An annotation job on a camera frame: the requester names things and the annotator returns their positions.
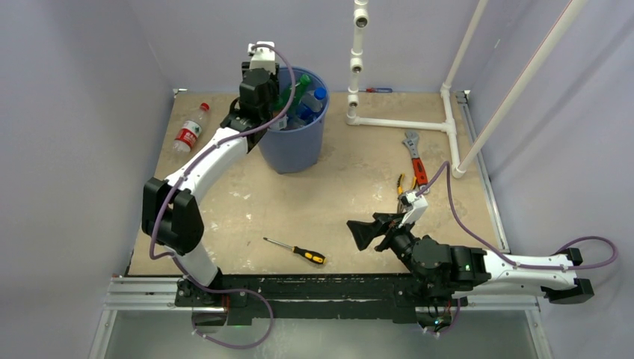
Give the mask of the small Pepsi bottle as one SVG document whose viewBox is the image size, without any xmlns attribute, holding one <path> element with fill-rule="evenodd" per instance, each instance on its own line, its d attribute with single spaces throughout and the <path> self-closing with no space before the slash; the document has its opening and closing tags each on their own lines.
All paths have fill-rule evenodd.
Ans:
<svg viewBox="0 0 634 359">
<path fill-rule="evenodd" d="M 304 123 L 310 123 L 322 110 L 327 90 L 323 87 L 306 92 L 298 103 L 296 115 Z"/>
</svg>

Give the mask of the green plastic bottle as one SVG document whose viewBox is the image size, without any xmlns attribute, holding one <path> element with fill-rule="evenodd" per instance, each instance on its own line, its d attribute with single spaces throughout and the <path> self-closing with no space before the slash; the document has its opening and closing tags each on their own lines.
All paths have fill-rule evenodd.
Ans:
<svg viewBox="0 0 634 359">
<path fill-rule="evenodd" d="M 308 86 L 312 83 L 312 79 L 307 74 L 302 74 L 301 76 L 296 78 L 295 86 L 291 85 L 284 88 L 278 98 L 278 101 L 274 104 L 273 109 L 275 111 L 281 111 L 290 98 L 292 98 L 291 105 L 288 109 L 288 112 L 295 109 L 297 104 L 300 102 L 301 97 L 307 91 Z"/>
</svg>

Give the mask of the red label clear bottle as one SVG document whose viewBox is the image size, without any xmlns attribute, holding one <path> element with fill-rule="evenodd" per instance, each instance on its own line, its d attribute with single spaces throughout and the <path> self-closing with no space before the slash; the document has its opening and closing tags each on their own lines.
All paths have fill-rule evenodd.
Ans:
<svg viewBox="0 0 634 359">
<path fill-rule="evenodd" d="M 177 132 L 172 149 L 176 153 L 190 153 L 209 122 L 209 104 L 202 102 L 199 107 L 185 117 Z"/>
</svg>

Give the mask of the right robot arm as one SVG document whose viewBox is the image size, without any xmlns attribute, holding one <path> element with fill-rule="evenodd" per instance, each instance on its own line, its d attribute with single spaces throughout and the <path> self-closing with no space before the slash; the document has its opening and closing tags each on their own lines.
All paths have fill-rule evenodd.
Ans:
<svg viewBox="0 0 634 359">
<path fill-rule="evenodd" d="M 349 220 L 357 248 L 389 250 L 413 275 L 414 295 L 429 304 L 468 295 L 543 296 L 551 304 L 581 304 L 594 296 L 591 281 L 572 269 L 582 263 L 573 248 L 549 257 L 511 255 L 503 260 L 492 250 L 441 244 L 430 236 L 416 237 L 401 214 L 375 213 L 372 222 Z"/>
</svg>

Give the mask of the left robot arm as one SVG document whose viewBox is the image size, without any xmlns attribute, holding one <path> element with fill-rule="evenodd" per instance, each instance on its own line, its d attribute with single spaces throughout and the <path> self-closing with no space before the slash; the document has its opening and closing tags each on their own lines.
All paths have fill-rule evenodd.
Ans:
<svg viewBox="0 0 634 359">
<path fill-rule="evenodd" d="M 235 162 L 262 139 L 280 98 L 280 65 L 242 64 L 239 96 L 230 105 L 212 139 L 185 165 L 165 179 L 149 179 L 143 189 L 141 229 L 152 246 L 165 247 L 194 286 L 203 305 L 217 304 L 223 286 L 221 270 L 202 243 L 204 224 L 199 205 L 209 189 Z"/>
</svg>

